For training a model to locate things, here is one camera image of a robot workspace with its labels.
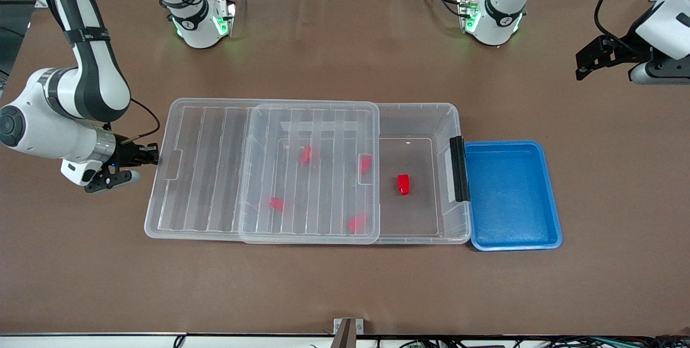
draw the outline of blue tray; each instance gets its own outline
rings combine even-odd
[[[561,245],[547,160],[533,141],[468,142],[472,244],[479,250],[540,250]]]

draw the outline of red block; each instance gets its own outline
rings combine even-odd
[[[397,188],[402,196],[407,196],[410,194],[410,176],[407,174],[401,174],[397,176]]]
[[[271,200],[268,202],[268,204],[271,206],[271,208],[275,209],[276,211],[279,211],[280,213],[283,213],[283,200],[277,197],[271,197]]]
[[[300,162],[302,166],[308,166],[311,161],[311,146],[306,145],[302,150],[302,155],[300,157]]]
[[[364,229],[367,227],[367,215],[364,213],[356,215],[347,222],[347,227],[352,233],[364,233]]]
[[[362,175],[364,176],[365,174],[369,173],[370,168],[371,156],[369,154],[366,154],[365,156],[362,156],[362,162],[360,163],[360,172],[362,172]]]

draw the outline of plastic lid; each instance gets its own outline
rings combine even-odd
[[[239,192],[245,242],[368,245],[380,234],[379,109],[370,102],[252,108]]]

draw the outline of tabletop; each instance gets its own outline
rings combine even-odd
[[[165,122],[182,97],[450,102],[466,140],[542,144],[563,244],[305,246],[155,240],[155,167],[90,196],[59,161],[0,148],[0,331],[690,334],[690,91],[626,69],[575,80],[596,0],[530,0],[505,45],[478,44],[433,0],[246,0],[233,37],[185,46],[157,0],[97,0],[135,99]],[[646,0],[609,0],[623,34]],[[2,103],[72,66],[49,12],[31,20]],[[118,134],[153,126],[131,107]],[[153,135],[160,142],[163,132]]]

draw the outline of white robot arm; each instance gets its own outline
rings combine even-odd
[[[214,46],[232,31],[234,2],[226,0],[160,0],[170,10],[177,34],[192,48]]]
[[[77,67],[34,72],[19,97],[0,109],[0,140],[26,154],[61,158],[64,176],[89,186],[122,139],[86,120],[118,119],[127,111],[130,91],[95,0],[39,1],[64,29]],[[136,180],[136,173],[119,180]]]
[[[461,28],[477,41],[500,45],[518,30],[527,0],[466,0],[460,2]]]
[[[599,68],[634,63],[628,76],[640,85],[690,83],[690,0],[657,0],[622,37],[596,23],[604,34],[577,52],[578,80]]]

